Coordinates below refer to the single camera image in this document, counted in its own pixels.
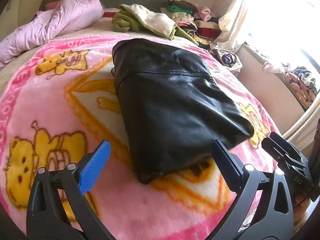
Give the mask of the green and white fleece garment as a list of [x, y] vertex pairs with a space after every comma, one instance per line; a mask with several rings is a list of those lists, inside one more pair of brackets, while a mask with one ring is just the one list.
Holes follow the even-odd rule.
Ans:
[[156, 36], [171, 41], [176, 37], [182, 37], [196, 46], [199, 43], [181, 29], [166, 14], [153, 12], [138, 4], [120, 6], [119, 11], [112, 17], [112, 30], [119, 33], [151, 32]]

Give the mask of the black leather jacket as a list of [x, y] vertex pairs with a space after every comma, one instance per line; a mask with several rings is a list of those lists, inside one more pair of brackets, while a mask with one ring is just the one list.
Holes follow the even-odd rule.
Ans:
[[114, 88], [138, 180], [150, 181], [208, 159], [254, 128], [215, 83], [203, 59], [187, 50], [135, 38], [112, 49]]

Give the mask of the light purple quilt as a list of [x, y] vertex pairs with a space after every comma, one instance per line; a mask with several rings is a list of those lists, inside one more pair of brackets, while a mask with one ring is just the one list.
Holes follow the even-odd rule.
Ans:
[[102, 14], [100, 0], [60, 0], [53, 9], [39, 11], [31, 22], [16, 28], [1, 41], [1, 68], [23, 52], [57, 36], [87, 28]]

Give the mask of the patterned clothes on windowsill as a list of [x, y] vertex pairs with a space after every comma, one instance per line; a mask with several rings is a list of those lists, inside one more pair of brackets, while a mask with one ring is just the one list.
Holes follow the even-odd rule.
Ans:
[[290, 64], [272, 64], [266, 61], [262, 70], [276, 74], [305, 110], [316, 100], [319, 93], [316, 76], [306, 67], [293, 68]]

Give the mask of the pile of mixed clothes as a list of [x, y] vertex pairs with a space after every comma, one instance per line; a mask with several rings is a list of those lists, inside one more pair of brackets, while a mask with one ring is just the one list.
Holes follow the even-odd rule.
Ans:
[[221, 34], [221, 30], [218, 25], [219, 18], [213, 17], [208, 7], [184, 0], [172, 0], [166, 7], [161, 8], [161, 12], [171, 18], [199, 44], [199, 47], [207, 50], [234, 76], [240, 74], [242, 63], [238, 56], [214, 45], [214, 41]]

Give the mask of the white curtain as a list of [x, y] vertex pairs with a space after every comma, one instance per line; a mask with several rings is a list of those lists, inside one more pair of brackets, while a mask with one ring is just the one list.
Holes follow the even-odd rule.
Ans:
[[219, 18], [220, 35], [212, 46], [230, 52], [237, 52], [248, 34], [247, 20], [251, 0], [232, 0], [227, 11]]

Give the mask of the pink cartoon fleece blanket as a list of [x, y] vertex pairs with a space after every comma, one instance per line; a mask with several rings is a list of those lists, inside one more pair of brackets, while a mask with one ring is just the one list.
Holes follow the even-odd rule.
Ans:
[[113, 46], [134, 34], [60, 38], [8, 64], [1, 81], [1, 204], [27, 233], [36, 172], [77, 163], [102, 140], [112, 153], [85, 194], [116, 239], [204, 239], [230, 207], [232, 193], [212, 160], [148, 185], [138, 181], [112, 75]]

